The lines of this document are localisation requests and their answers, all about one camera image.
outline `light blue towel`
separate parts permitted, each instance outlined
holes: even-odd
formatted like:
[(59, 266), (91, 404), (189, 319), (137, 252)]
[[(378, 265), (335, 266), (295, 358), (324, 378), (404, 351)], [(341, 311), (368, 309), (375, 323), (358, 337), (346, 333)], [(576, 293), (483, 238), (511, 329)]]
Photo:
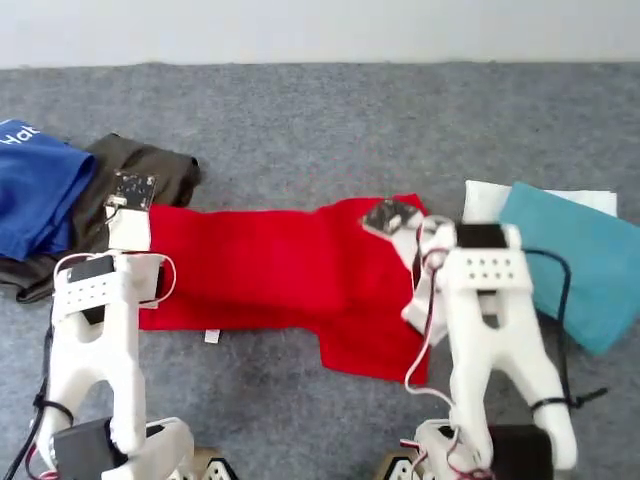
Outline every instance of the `light blue towel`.
[[(572, 272), (565, 328), (592, 353), (606, 352), (640, 314), (640, 228), (524, 183), (511, 189), (500, 222), (517, 225), (525, 248), (564, 257)], [(558, 313), (564, 275), (529, 255), (536, 308)]]

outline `wire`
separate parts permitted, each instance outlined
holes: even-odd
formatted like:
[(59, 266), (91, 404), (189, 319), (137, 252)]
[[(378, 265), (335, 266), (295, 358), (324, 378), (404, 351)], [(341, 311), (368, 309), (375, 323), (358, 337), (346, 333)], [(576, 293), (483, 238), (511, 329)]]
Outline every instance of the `wire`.
[(36, 400), (34, 400), (34, 406), (36, 407), (36, 415), (31, 422), (31, 427), (29, 429), (29, 433), (27, 434), (27, 438), (22, 444), (22, 447), (18, 451), (18, 454), (15, 456), (11, 465), (7, 469), (3, 480), (11, 480), (15, 477), (18, 469), (20, 468), (20, 463), (22, 463), (22, 459), (26, 460), (26, 455), (29, 454), (29, 451), (33, 448), (33, 442), (35, 440), (36, 435), (38, 434), (38, 430), (40, 429), (40, 424), (42, 423), (42, 419), (44, 417), (44, 411), (46, 407), (55, 406), (52, 404), (40, 404), (37, 402), (39, 398), (46, 398), (47, 396), (47, 388), (49, 386), (49, 368), (50, 368), (50, 358), (51, 358), (51, 345), (53, 343), (53, 324), (52, 324), (52, 314), (53, 314), (53, 303), (51, 304), (51, 308), (49, 310), (49, 326), (47, 327), (47, 331), (44, 335), (43, 342), (43, 355), (42, 355), (42, 383), (40, 384), (40, 389), (38, 390), (38, 394), (36, 395)]
[(495, 475), (491, 470), (485, 470), (482, 468), (474, 468), (467, 472), (463, 470), (459, 470), (451, 464), (451, 454), (455, 451), (455, 449), (460, 444), (460, 429), (456, 429), (453, 434), (453, 439), (451, 441), (452, 445), (447, 451), (447, 465), (449, 468), (458, 475), (457, 480), (495, 480)]
[(158, 256), (164, 258), (167, 262), (169, 262), (169, 264), (171, 265), (171, 269), (173, 270), (173, 282), (171, 283), (171, 287), (169, 287), (169, 290), (167, 290), (167, 293), (165, 293), (162, 297), (154, 299), (154, 300), (145, 300), (143, 302), (140, 302), (140, 305), (146, 305), (146, 304), (149, 304), (149, 303), (162, 303), (162, 302), (164, 302), (167, 298), (169, 298), (171, 296), (173, 291), (176, 289), (176, 283), (178, 283), (178, 270), (176, 268), (176, 264), (173, 261), (173, 259), (169, 255), (165, 255), (163, 253), (151, 253), (150, 255), (158, 255)]
[(531, 410), (535, 412), (537, 409), (553, 404), (565, 403), (569, 408), (582, 408), (585, 403), (595, 400), (609, 392), (608, 388), (599, 388), (593, 392), (573, 398), (571, 394), (571, 386), (569, 384), (569, 367), (567, 360), (567, 331), (565, 330), (565, 313), (567, 310), (567, 301), (569, 299), (569, 290), (571, 289), (571, 267), (569, 263), (560, 255), (548, 250), (537, 248), (524, 248), (524, 253), (528, 255), (540, 255), (555, 260), (560, 264), (564, 271), (564, 281), (562, 284), (562, 293), (560, 294), (560, 304), (558, 305), (558, 362), (560, 363), (560, 383), (562, 384), (562, 393), (564, 398), (548, 398), (536, 402), (531, 406)]
[[(446, 251), (447, 250), (440, 249), (440, 248), (437, 248), (437, 249), (434, 248), (433, 250), (430, 250), (422, 260), (423, 271), (424, 271), (424, 267), (429, 268), (428, 261), (429, 261), (429, 257), (432, 254), (443, 253)], [(407, 373), (405, 374), (404, 388), (411, 395), (433, 395), (435, 397), (438, 397), (439, 399), (444, 400), (449, 405), (449, 407), (453, 408), (454, 407), (453, 400), (451, 400), (449, 396), (442, 393), (440, 390), (437, 390), (435, 388), (430, 388), (430, 387), (416, 388), (411, 385), (411, 377), (417, 370), (420, 363), (422, 363), (422, 360), (424, 359), (425, 355), (427, 354), (427, 351), (429, 350), (429, 339), (431, 338), (431, 323), (433, 320), (433, 305), (434, 305), (435, 293), (436, 293), (436, 275), (438, 273), (438, 270), (440, 270), (440, 268), (442, 268), (442, 263), (440, 265), (436, 265), (431, 269), (431, 285), (430, 285), (431, 292), (429, 294), (429, 307), (427, 309), (427, 321), (425, 323), (425, 328), (424, 328), (424, 341), (422, 343), (422, 348), (420, 349), (418, 356), (416, 357), (414, 362), (411, 364), (411, 366), (407, 370)]]

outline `red wire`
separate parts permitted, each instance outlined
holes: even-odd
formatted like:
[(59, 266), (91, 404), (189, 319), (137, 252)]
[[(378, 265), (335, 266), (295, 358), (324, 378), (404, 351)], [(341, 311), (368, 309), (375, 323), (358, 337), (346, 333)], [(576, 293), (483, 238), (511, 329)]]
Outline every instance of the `red wire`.
[(39, 476), (33, 474), (33, 472), (31, 471), (31, 460), (33, 460), (33, 456), (35, 455), (36, 451), (37, 448), (36, 444), (34, 443), (33, 445), (31, 445), (31, 447), (29, 447), (27, 455), (24, 457), (24, 469), (27, 471), (27, 475), (29, 476), (29, 478), (31, 480), (59, 480), (60, 477), (58, 476), (57, 472), (47, 471), (40, 474)]

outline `carpet floor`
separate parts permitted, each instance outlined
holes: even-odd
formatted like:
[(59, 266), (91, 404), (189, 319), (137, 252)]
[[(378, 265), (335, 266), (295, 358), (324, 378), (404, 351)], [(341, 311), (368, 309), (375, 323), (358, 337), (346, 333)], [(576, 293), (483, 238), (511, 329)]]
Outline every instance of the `carpet floor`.
[[(194, 155), (202, 210), (416, 191), (435, 213), (458, 217), (471, 178), (611, 189), (620, 216), (640, 223), (640, 65), (150, 64), (0, 71), (0, 85), (1, 117), (74, 145), (115, 131)], [(13, 293), (0, 298), (3, 468), (32, 414), (48, 312), (47, 302), (16, 305)], [(198, 332), (143, 333), (140, 349), (149, 418), (187, 421), (241, 479), (369, 479), (399, 438), (445, 413), (400, 384), (324, 369), (305, 331), (225, 332), (218, 345)], [(640, 327), (601, 357), (575, 345), (569, 353), (576, 393), (611, 387), (574, 414), (575, 478), (633, 477)], [(431, 383), (447, 389), (446, 342), (432, 358)], [(504, 376), (492, 377), (485, 402), (493, 422), (529, 418)], [(82, 417), (110, 405), (100, 385)]]

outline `red cloth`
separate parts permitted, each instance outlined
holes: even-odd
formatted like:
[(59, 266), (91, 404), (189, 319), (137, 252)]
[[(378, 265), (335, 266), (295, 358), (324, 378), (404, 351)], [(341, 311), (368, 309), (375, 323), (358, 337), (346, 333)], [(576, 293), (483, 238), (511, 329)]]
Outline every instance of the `red cloth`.
[[(397, 198), (424, 211), (417, 195)], [(140, 327), (306, 328), (318, 336), (326, 367), (403, 381), (422, 336), (400, 317), (412, 295), (410, 273), (390, 242), (360, 224), (380, 200), (314, 212), (154, 205), (151, 250), (173, 259), (178, 278), (157, 310), (141, 311)], [(415, 380), (424, 380), (426, 367), (419, 372)]]

